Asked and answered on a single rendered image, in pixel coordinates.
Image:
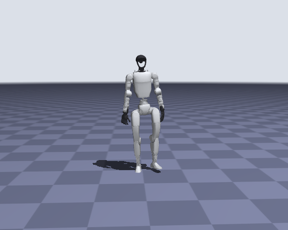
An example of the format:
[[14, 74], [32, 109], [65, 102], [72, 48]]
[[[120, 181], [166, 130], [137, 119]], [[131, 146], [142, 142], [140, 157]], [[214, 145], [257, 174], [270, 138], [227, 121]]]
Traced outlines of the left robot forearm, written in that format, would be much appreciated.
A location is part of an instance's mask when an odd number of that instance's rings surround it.
[[156, 98], [157, 98], [157, 101], [158, 101], [159, 108], [160, 108], [160, 106], [163, 106], [163, 108], [164, 108], [163, 99], [162, 99], [162, 93], [157, 95]]

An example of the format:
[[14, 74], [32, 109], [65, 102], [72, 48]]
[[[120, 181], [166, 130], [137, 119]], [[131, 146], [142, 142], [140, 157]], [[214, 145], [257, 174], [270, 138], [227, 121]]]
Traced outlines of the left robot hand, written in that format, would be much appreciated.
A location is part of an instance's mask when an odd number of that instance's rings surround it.
[[161, 122], [164, 120], [164, 110], [165, 109], [163, 109], [163, 106], [160, 106], [160, 111], [161, 111]]

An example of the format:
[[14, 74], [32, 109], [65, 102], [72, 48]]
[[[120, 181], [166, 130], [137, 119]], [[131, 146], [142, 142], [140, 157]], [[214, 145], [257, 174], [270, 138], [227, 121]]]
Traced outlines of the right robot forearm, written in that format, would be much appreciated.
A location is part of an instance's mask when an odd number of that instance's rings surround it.
[[127, 91], [125, 91], [125, 94], [124, 94], [123, 112], [127, 112], [127, 109], [129, 108], [129, 100], [130, 100], [130, 98], [126, 97], [126, 96], [127, 96]]

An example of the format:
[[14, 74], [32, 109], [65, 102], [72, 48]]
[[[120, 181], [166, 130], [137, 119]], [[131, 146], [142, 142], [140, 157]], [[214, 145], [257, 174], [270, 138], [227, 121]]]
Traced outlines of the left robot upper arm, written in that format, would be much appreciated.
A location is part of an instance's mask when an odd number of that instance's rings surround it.
[[154, 72], [151, 72], [152, 79], [153, 79], [153, 85], [154, 85], [154, 93], [156, 95], [161, 94], [161, 89], [159, 88], [159, 81], [158, 81], [158, 75]]

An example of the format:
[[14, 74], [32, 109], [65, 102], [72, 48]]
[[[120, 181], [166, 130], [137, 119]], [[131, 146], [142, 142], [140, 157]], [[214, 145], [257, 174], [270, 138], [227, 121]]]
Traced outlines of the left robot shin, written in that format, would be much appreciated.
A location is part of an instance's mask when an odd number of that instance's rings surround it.
[[157, 162], [157, 154], [159, 149], [159, 140], [158, 138], [155, 139], [155, 142], [150, 142], [150, 148], [152, 152], [152, 162], [153, 164]]

